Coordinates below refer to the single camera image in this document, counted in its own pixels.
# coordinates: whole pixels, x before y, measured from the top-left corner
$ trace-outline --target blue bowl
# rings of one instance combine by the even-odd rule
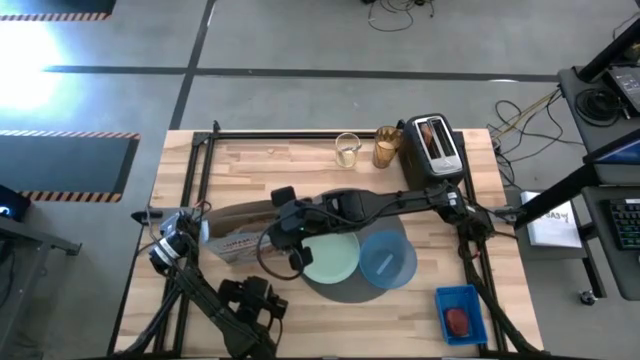
[[[360,250],[360,270],[373,285],[396,289],[406,285],[418,268],[413,245],[397,231],[369,236]]]

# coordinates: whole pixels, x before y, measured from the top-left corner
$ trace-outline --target black floor stripe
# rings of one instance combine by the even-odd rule
[[[351,78],[393,80],[457,80],[457,81],[515,81],[557,83],[557,75],[492,74],[492,73],[442,73],[406,71],[356,71],[356,70],[294,70],[294,69],[195,69],[196,75],[247,76],[247,77],[297,77],[297,78]]]
[[[182,117],[184,110],[187,107],[187,100],[189,99],[189,92],[191,92],[191,84],[193,84],[193,77],[195,70],[198,67],[198,61],[200,61],[200,54],[202,54],[202,48],[204,47],[204,40],[207,38],[207,31],[209,30],[209,19],[213,16],[213,5],[216,0],[207,0],[204,14],[200,20],[200,28],[198,29],[198,35],[196,36],[196,42],[193,45],[193,51],[189,58],[189,66],[187,68],[187,74],[182,81],[180,87],[180,93],[178,94],[178,101],[176,107],[173,109],[173,115],[171,116],[171,123],[169,124],[169,130],[180,129],[182,124]]]
[[[200,39],[193,55],[202,53],[204,37]],[[299,78],[345,78],[345,79],[391,79],[391,80],[453,80],[453,81],[516,81],[557,83],[557,75],[541,74],[498,74],[498,73],[442,73],[442,72],[406,72],[406,71],[359,71],[359,70],[313,70],[313,69],[234,69],[234,68],[197,68],[197,60],[189,67],[150,67],[150,66],[84,66],[53,65],[43,69],[45,72],[69,74],[140,74],[140,75],[196,75],[196,76],[238,76],[238,77],[299,77]]]
[[[181,75],[187,73],[186,67],[150,67],[150,66],[83,66],[53,65],[44,68],[44,72],[66,74],[139,74],[139,75]]]

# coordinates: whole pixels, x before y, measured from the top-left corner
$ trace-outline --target gray floor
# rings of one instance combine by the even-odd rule
[[[0,58],[0,128],[142,134],[120,203],[37,203],[31,214],[34,226],[84,243],[78,258],[51,259],[25,322],[48,359],[100,356],[107,349],[140,233],[129,213],[150,197],[183,76],[31,71],[42,65],[186,67],[205,4],[119,0],[103,23],[0,23],[0,45],[7,50]],[[411,29],[388,34],[367,26],[367,8],[357,0],[218,0],[199,66],[554,74],[586,63],[637,10],[633,0],[436,0],[435,6],[433,19],[428,8],[418,8]],[[380,26],[406,20],[376,14]],[[479,128],[497,124],[495,101],[525,107],[554,88],[198,76],[181,128],[209,128],[214,119],[228,129],[373,128],[430,112],[445,114],[456,128]],[[564,138],[579,140],[563,101],[551,110]],[[545,116],[531,130],[557,131]],[[513,157],[545,143],[525,139]],[[580,147],[554,144],[516,163],[516,180],[522,187],[546,188],[577,168],[583,154]],[[545,347],[565,355],[635,359],[640,305],[620,298],[602,250],[595,246],[594,252],[609,298],[590,308],[575,297],[587,284],[580,262],[524,259]]]

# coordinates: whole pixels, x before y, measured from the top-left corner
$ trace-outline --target blue tray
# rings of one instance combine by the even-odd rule
[[[447,344],[462,346],[487,342],[487,331],[482,321],[478,293],[473,285],[437,288],[436,307],[442,326],[442,336]],[[461,308],[467,313],[469,317],[469,334],[467,336],[454,336],[447,328],[444,313],[451,308]]]

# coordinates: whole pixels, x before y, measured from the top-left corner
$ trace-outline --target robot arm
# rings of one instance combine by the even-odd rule
[[[188,261],[188,254],[197,256],[196,240],[200,223],[193,216],[180,211],[172,217],[175,229],[160,240],[154,239],[155,246],[150,251],[150,261],[159,274],[171,278],[175,284],[158,313],[134,344],[116,358],[137,358],[144,353],[155,336],[158,324],[166,318],[180,295],[187,296],[222,332],[227,351],[234,359],[276,359],[277,344],[269,336],[269,326],[258,323],[262,310],[271,319],[282,320],[288,303],[273,293],[267,280],[249,277],[244,282],[223,280],[218,291],[206,281],[198,266]],[[184,267],[177,261],[187,257]],[[238,303],[236,311],[229,303]]]
[[[289,260],[298,271],[313,261],[309,249],[302,247],[303,239],[358,231],[381,217],[432,210],[472,241],[484,241],[494,231],[486,211],[467,205],[460,190],[448,182],[421,191],[387,194],[340,190],[322,195],[319,203],[297,200],[291,187],[276,190],[271,197],[279,206],[279,215],[269,228],[269,238],[277,249],[294,252]]]

